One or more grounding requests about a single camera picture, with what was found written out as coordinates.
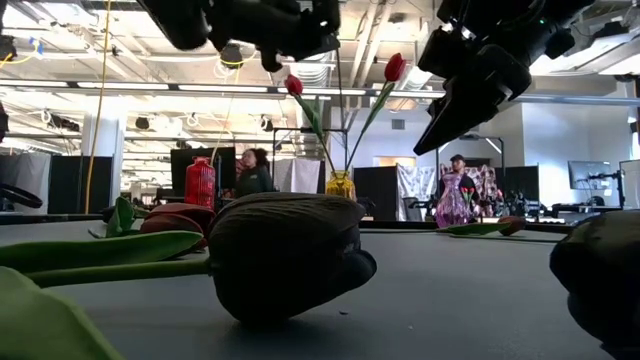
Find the gray table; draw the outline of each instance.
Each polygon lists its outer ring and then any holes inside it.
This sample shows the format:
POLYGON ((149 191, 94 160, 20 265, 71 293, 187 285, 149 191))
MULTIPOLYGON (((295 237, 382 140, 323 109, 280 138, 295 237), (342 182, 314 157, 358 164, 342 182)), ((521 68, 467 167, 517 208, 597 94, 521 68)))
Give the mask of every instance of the gray table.
MULTIPOLYGON (((0 244, 89 239, 90 226, 4 226, 0 244)), ((566 292, 548 270, 551 245, 411 233, 362 237, 378 274, 269 332, 234 321, 206 276, 55 291, 82 305, 132 360, 611 359, 569 316, 566 292)))

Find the yellow vase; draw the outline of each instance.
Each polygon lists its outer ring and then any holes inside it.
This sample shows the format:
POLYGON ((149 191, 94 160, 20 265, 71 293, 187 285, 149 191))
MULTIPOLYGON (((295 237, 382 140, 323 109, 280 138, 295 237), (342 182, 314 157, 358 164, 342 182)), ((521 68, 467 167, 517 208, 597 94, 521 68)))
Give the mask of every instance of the yellow vase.
POLYGON ((331 179, 327 182, 327 195, 342 196, 356 201, 356 184, 349 179, 348 171, 336 171, 331 173, 331 179))

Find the white wall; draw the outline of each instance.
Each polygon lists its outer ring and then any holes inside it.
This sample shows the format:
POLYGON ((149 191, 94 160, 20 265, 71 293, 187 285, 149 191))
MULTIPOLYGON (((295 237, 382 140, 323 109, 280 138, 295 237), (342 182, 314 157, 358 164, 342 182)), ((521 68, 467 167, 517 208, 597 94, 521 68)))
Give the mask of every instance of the white wall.
MULTIPOLYGON (((624 89, 610 94, 625 97, 624 89)), ((608 161, 612 171, 630 158, 628 109, 619 106, 523 104, 522 123, 526 165, 540 166, 540 200, 546 205, 583 202, 587 190, 571 190, 567 162, 608 161)), ((617 186, 603 196, 618 205, 617 186)))
MULTIPOLYGON (((333 119, 339 119, 339 110, 333 109, 333 119)), ((369 109, 359 111, 356 120, 349 132, 349 152, 358 139, 364 126, 369 109)), ((424 108, 405 110, 391 113, 382 110, 364 135, 354 157, 353 167, 374 166, 374 158, 379 156, 416 157, 418 166, 435 166, 435 152, 422 156, 416 156, 413 148, 424 133, 429 121, 429 114, 424 108), (392 130, 392 119, 404 119, 405 130, 392 130)), ((331 141, 331 158, 337 168, 344 168, 344 148, 339 146, 335 139, 331 141)), ((440 153, 440 162, 448 163, 449 158, 455 154, 461 154, 469 158, 499 158, 499 154, 485 141, 460 141, 456 140, 447 145, 440 153)))

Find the computer monitor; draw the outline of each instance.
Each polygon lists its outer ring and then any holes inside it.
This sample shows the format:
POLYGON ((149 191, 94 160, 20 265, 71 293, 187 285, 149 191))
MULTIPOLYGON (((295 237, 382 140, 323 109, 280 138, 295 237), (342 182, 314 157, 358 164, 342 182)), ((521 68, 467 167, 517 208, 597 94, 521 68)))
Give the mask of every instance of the computer monitor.
MULTIPOLYGON (((213 148, 206 149, 184 149, 171 150, 171 183, 175 196, 184 196, 184 186, 187 176, 187 166, 193 164, 194 157, 208 157, 213 154, 213 148)), ((222 147, 216 151, 214 167, 217 169, 217 162, 221 159, 220 174, 216 174, 216 181, 220 179, 220 184, 216 187, 220 189, 233 189, 236 186, 236 148, 222 147)))
POLYGON ((569 181, 573 190, 611 189, 610 179, 589 179, 590 176, 611 174, 606 161, 569 161, 569 181))

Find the red object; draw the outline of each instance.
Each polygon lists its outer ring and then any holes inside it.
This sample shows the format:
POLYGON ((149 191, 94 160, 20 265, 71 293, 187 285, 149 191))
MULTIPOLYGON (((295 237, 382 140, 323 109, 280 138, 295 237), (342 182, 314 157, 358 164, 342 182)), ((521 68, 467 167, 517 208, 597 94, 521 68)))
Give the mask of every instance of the red object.
POLYGON ((207 237, 209 236, 209 231, 211 231, 214 217, 215 213, 210 207, 181 203, 160 205, 153 209, 144 219, 140 226, 140 232, 150 234, 161 231, 182 230, 201 233, 203 235, 202 240, 193 248, 175 256, 180 257, 195 250, 204 249, 207 246, 207 237))
POLYGON ((388 82, 400 80, 406 66, 407 60, 403 59, 400 53, 396 53, 389 59, 387 66, 384 68, 384 78, 388 82))
POLYGON ((213 208, 215 170, 209 165, 209 158, 196 157, 195 163, 187 167, 184 202, 213 208))
POLYGON ((300 79, 293 75, 287 76, 287 80, 284 81, 284 86, 287 88, 290 95, 301 95, 302 90, 304 89, 300 79))

